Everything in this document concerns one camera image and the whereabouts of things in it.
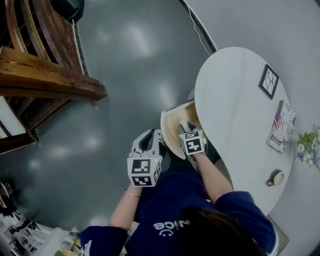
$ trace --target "curved tabletop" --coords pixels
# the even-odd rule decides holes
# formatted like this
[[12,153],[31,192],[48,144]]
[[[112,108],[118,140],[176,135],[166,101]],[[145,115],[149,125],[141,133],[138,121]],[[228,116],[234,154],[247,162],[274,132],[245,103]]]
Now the curved tabletop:
[[[282,154],[266,144],[279,100],[289,101],[280,80],[273,100],[258,88],[265,64],[248,49],[219,50],[203,64],[194,99],[201,126],[224,161],[234,190],[250,192],[267,215],[287,183],[294,146],[289,143]],[[268,187],[275,169],[284,172],[284,181]]]

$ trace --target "cup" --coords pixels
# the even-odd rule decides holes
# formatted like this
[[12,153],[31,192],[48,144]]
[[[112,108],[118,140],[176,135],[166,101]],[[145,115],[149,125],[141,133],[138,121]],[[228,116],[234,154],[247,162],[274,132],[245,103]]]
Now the cup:
[[270,178],[267,180],[266,185],[268,187],[279,186],[282,183],[282,181],[284,180],[284,178],[285,178],[284,172],[282,170],[275,169],[271,173]]

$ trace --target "shirt sleeve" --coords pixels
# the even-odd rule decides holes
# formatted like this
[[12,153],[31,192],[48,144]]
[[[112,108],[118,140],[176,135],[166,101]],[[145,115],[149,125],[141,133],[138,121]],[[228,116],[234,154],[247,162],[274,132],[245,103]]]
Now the shirt sleeve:
[[90,226],[79,235],[84,248],[90,241],[90,256],[119,256],[125,245],[128,233],[114,226]]
[[248,192],[235,191],[222,195],[215,202],[216,208],[235,218],[268,254],[277,248],[277,235],[272,223],[266,218]]

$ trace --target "forearm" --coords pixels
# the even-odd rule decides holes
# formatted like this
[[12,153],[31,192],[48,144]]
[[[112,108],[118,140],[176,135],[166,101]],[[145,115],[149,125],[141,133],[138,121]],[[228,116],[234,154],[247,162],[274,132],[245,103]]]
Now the forearm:
[[229,181],[205,154],[195,154],[194,157],[199,165],[205,189],[213,203],[222,195],[233,191]]
[[134,221],[142,188],[130,184],[111,215],[109,226],[129,230]]

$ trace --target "navy blue t-shirt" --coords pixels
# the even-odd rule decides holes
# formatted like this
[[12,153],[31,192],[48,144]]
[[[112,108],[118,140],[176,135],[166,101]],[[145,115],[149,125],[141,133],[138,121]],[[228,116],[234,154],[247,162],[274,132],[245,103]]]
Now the navy blue t-shirt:
[[143,188],[136,211],[139,226],[128,241],[124,229],[91,226],[81,233],[81,244],[84,246],[91,241],[90,256],[118,256],[126,242],[129,256],[182,255],[174,235],[189,224],[185,219],[178,219],[181,210],[189,206],[232,216],[268,254],[276,246],[272,224],[248,192],[230,192],[222,195],[215,204],[208,202],[202,177],[197,171],[166,171],[155,187]]

